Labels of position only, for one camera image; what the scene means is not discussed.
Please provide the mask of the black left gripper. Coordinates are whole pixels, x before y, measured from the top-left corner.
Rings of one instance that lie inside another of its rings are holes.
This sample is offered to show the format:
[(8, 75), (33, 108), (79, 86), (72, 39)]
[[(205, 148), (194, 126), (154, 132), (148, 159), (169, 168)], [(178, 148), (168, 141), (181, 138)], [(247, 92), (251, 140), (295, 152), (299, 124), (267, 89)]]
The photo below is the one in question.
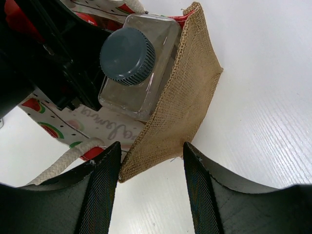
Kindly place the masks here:
[(99, 54), (110, 33), (59, 0), (1, 1), (0, 115), (38, 90), (59, 110), (99, 110)]

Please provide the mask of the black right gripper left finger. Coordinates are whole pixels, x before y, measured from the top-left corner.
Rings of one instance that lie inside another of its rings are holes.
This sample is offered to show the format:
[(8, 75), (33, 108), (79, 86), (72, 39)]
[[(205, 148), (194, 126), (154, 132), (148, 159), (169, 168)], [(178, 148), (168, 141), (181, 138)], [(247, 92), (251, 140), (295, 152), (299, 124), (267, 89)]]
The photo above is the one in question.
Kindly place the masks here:
[(40, 185), (0, 186), (2, 234), (106, 234), (121, 161), (117, 141)]

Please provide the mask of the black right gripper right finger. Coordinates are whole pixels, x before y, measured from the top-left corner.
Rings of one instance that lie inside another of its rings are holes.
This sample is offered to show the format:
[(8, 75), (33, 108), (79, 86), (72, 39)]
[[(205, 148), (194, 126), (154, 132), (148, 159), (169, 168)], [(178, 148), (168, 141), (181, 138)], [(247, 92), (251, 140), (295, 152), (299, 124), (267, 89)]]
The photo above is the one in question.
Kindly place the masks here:
[(183, 145), (184, 171), (197, 234), (309, 234), (312, 187), (265, 186)]

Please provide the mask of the canvas watermelon print bag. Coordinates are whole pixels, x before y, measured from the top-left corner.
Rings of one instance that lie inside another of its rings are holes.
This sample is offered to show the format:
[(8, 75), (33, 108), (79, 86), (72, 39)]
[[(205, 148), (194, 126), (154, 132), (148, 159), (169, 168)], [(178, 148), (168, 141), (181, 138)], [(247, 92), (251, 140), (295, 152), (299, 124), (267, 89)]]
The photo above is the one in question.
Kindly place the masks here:
[(138, 122), (102, 108), (85, 105), (60, 111), (41, 93), (31, 93), (19, 107), (33, 121), (69, 149), (51, 166), (32, 179), (39, 185), (56, 177), (75, 160), (91, 160), (96, 147), (121, 143), (119, 182), (168, 160), (182, 156), (183, 143), (192, 141), (214, 96), (222, 68), (212, 47), (204, 10), (193, 2), (175, 17), (181, 38), (169, 70), (169, 79), (160, 93), (156, 109), (147, 122)]

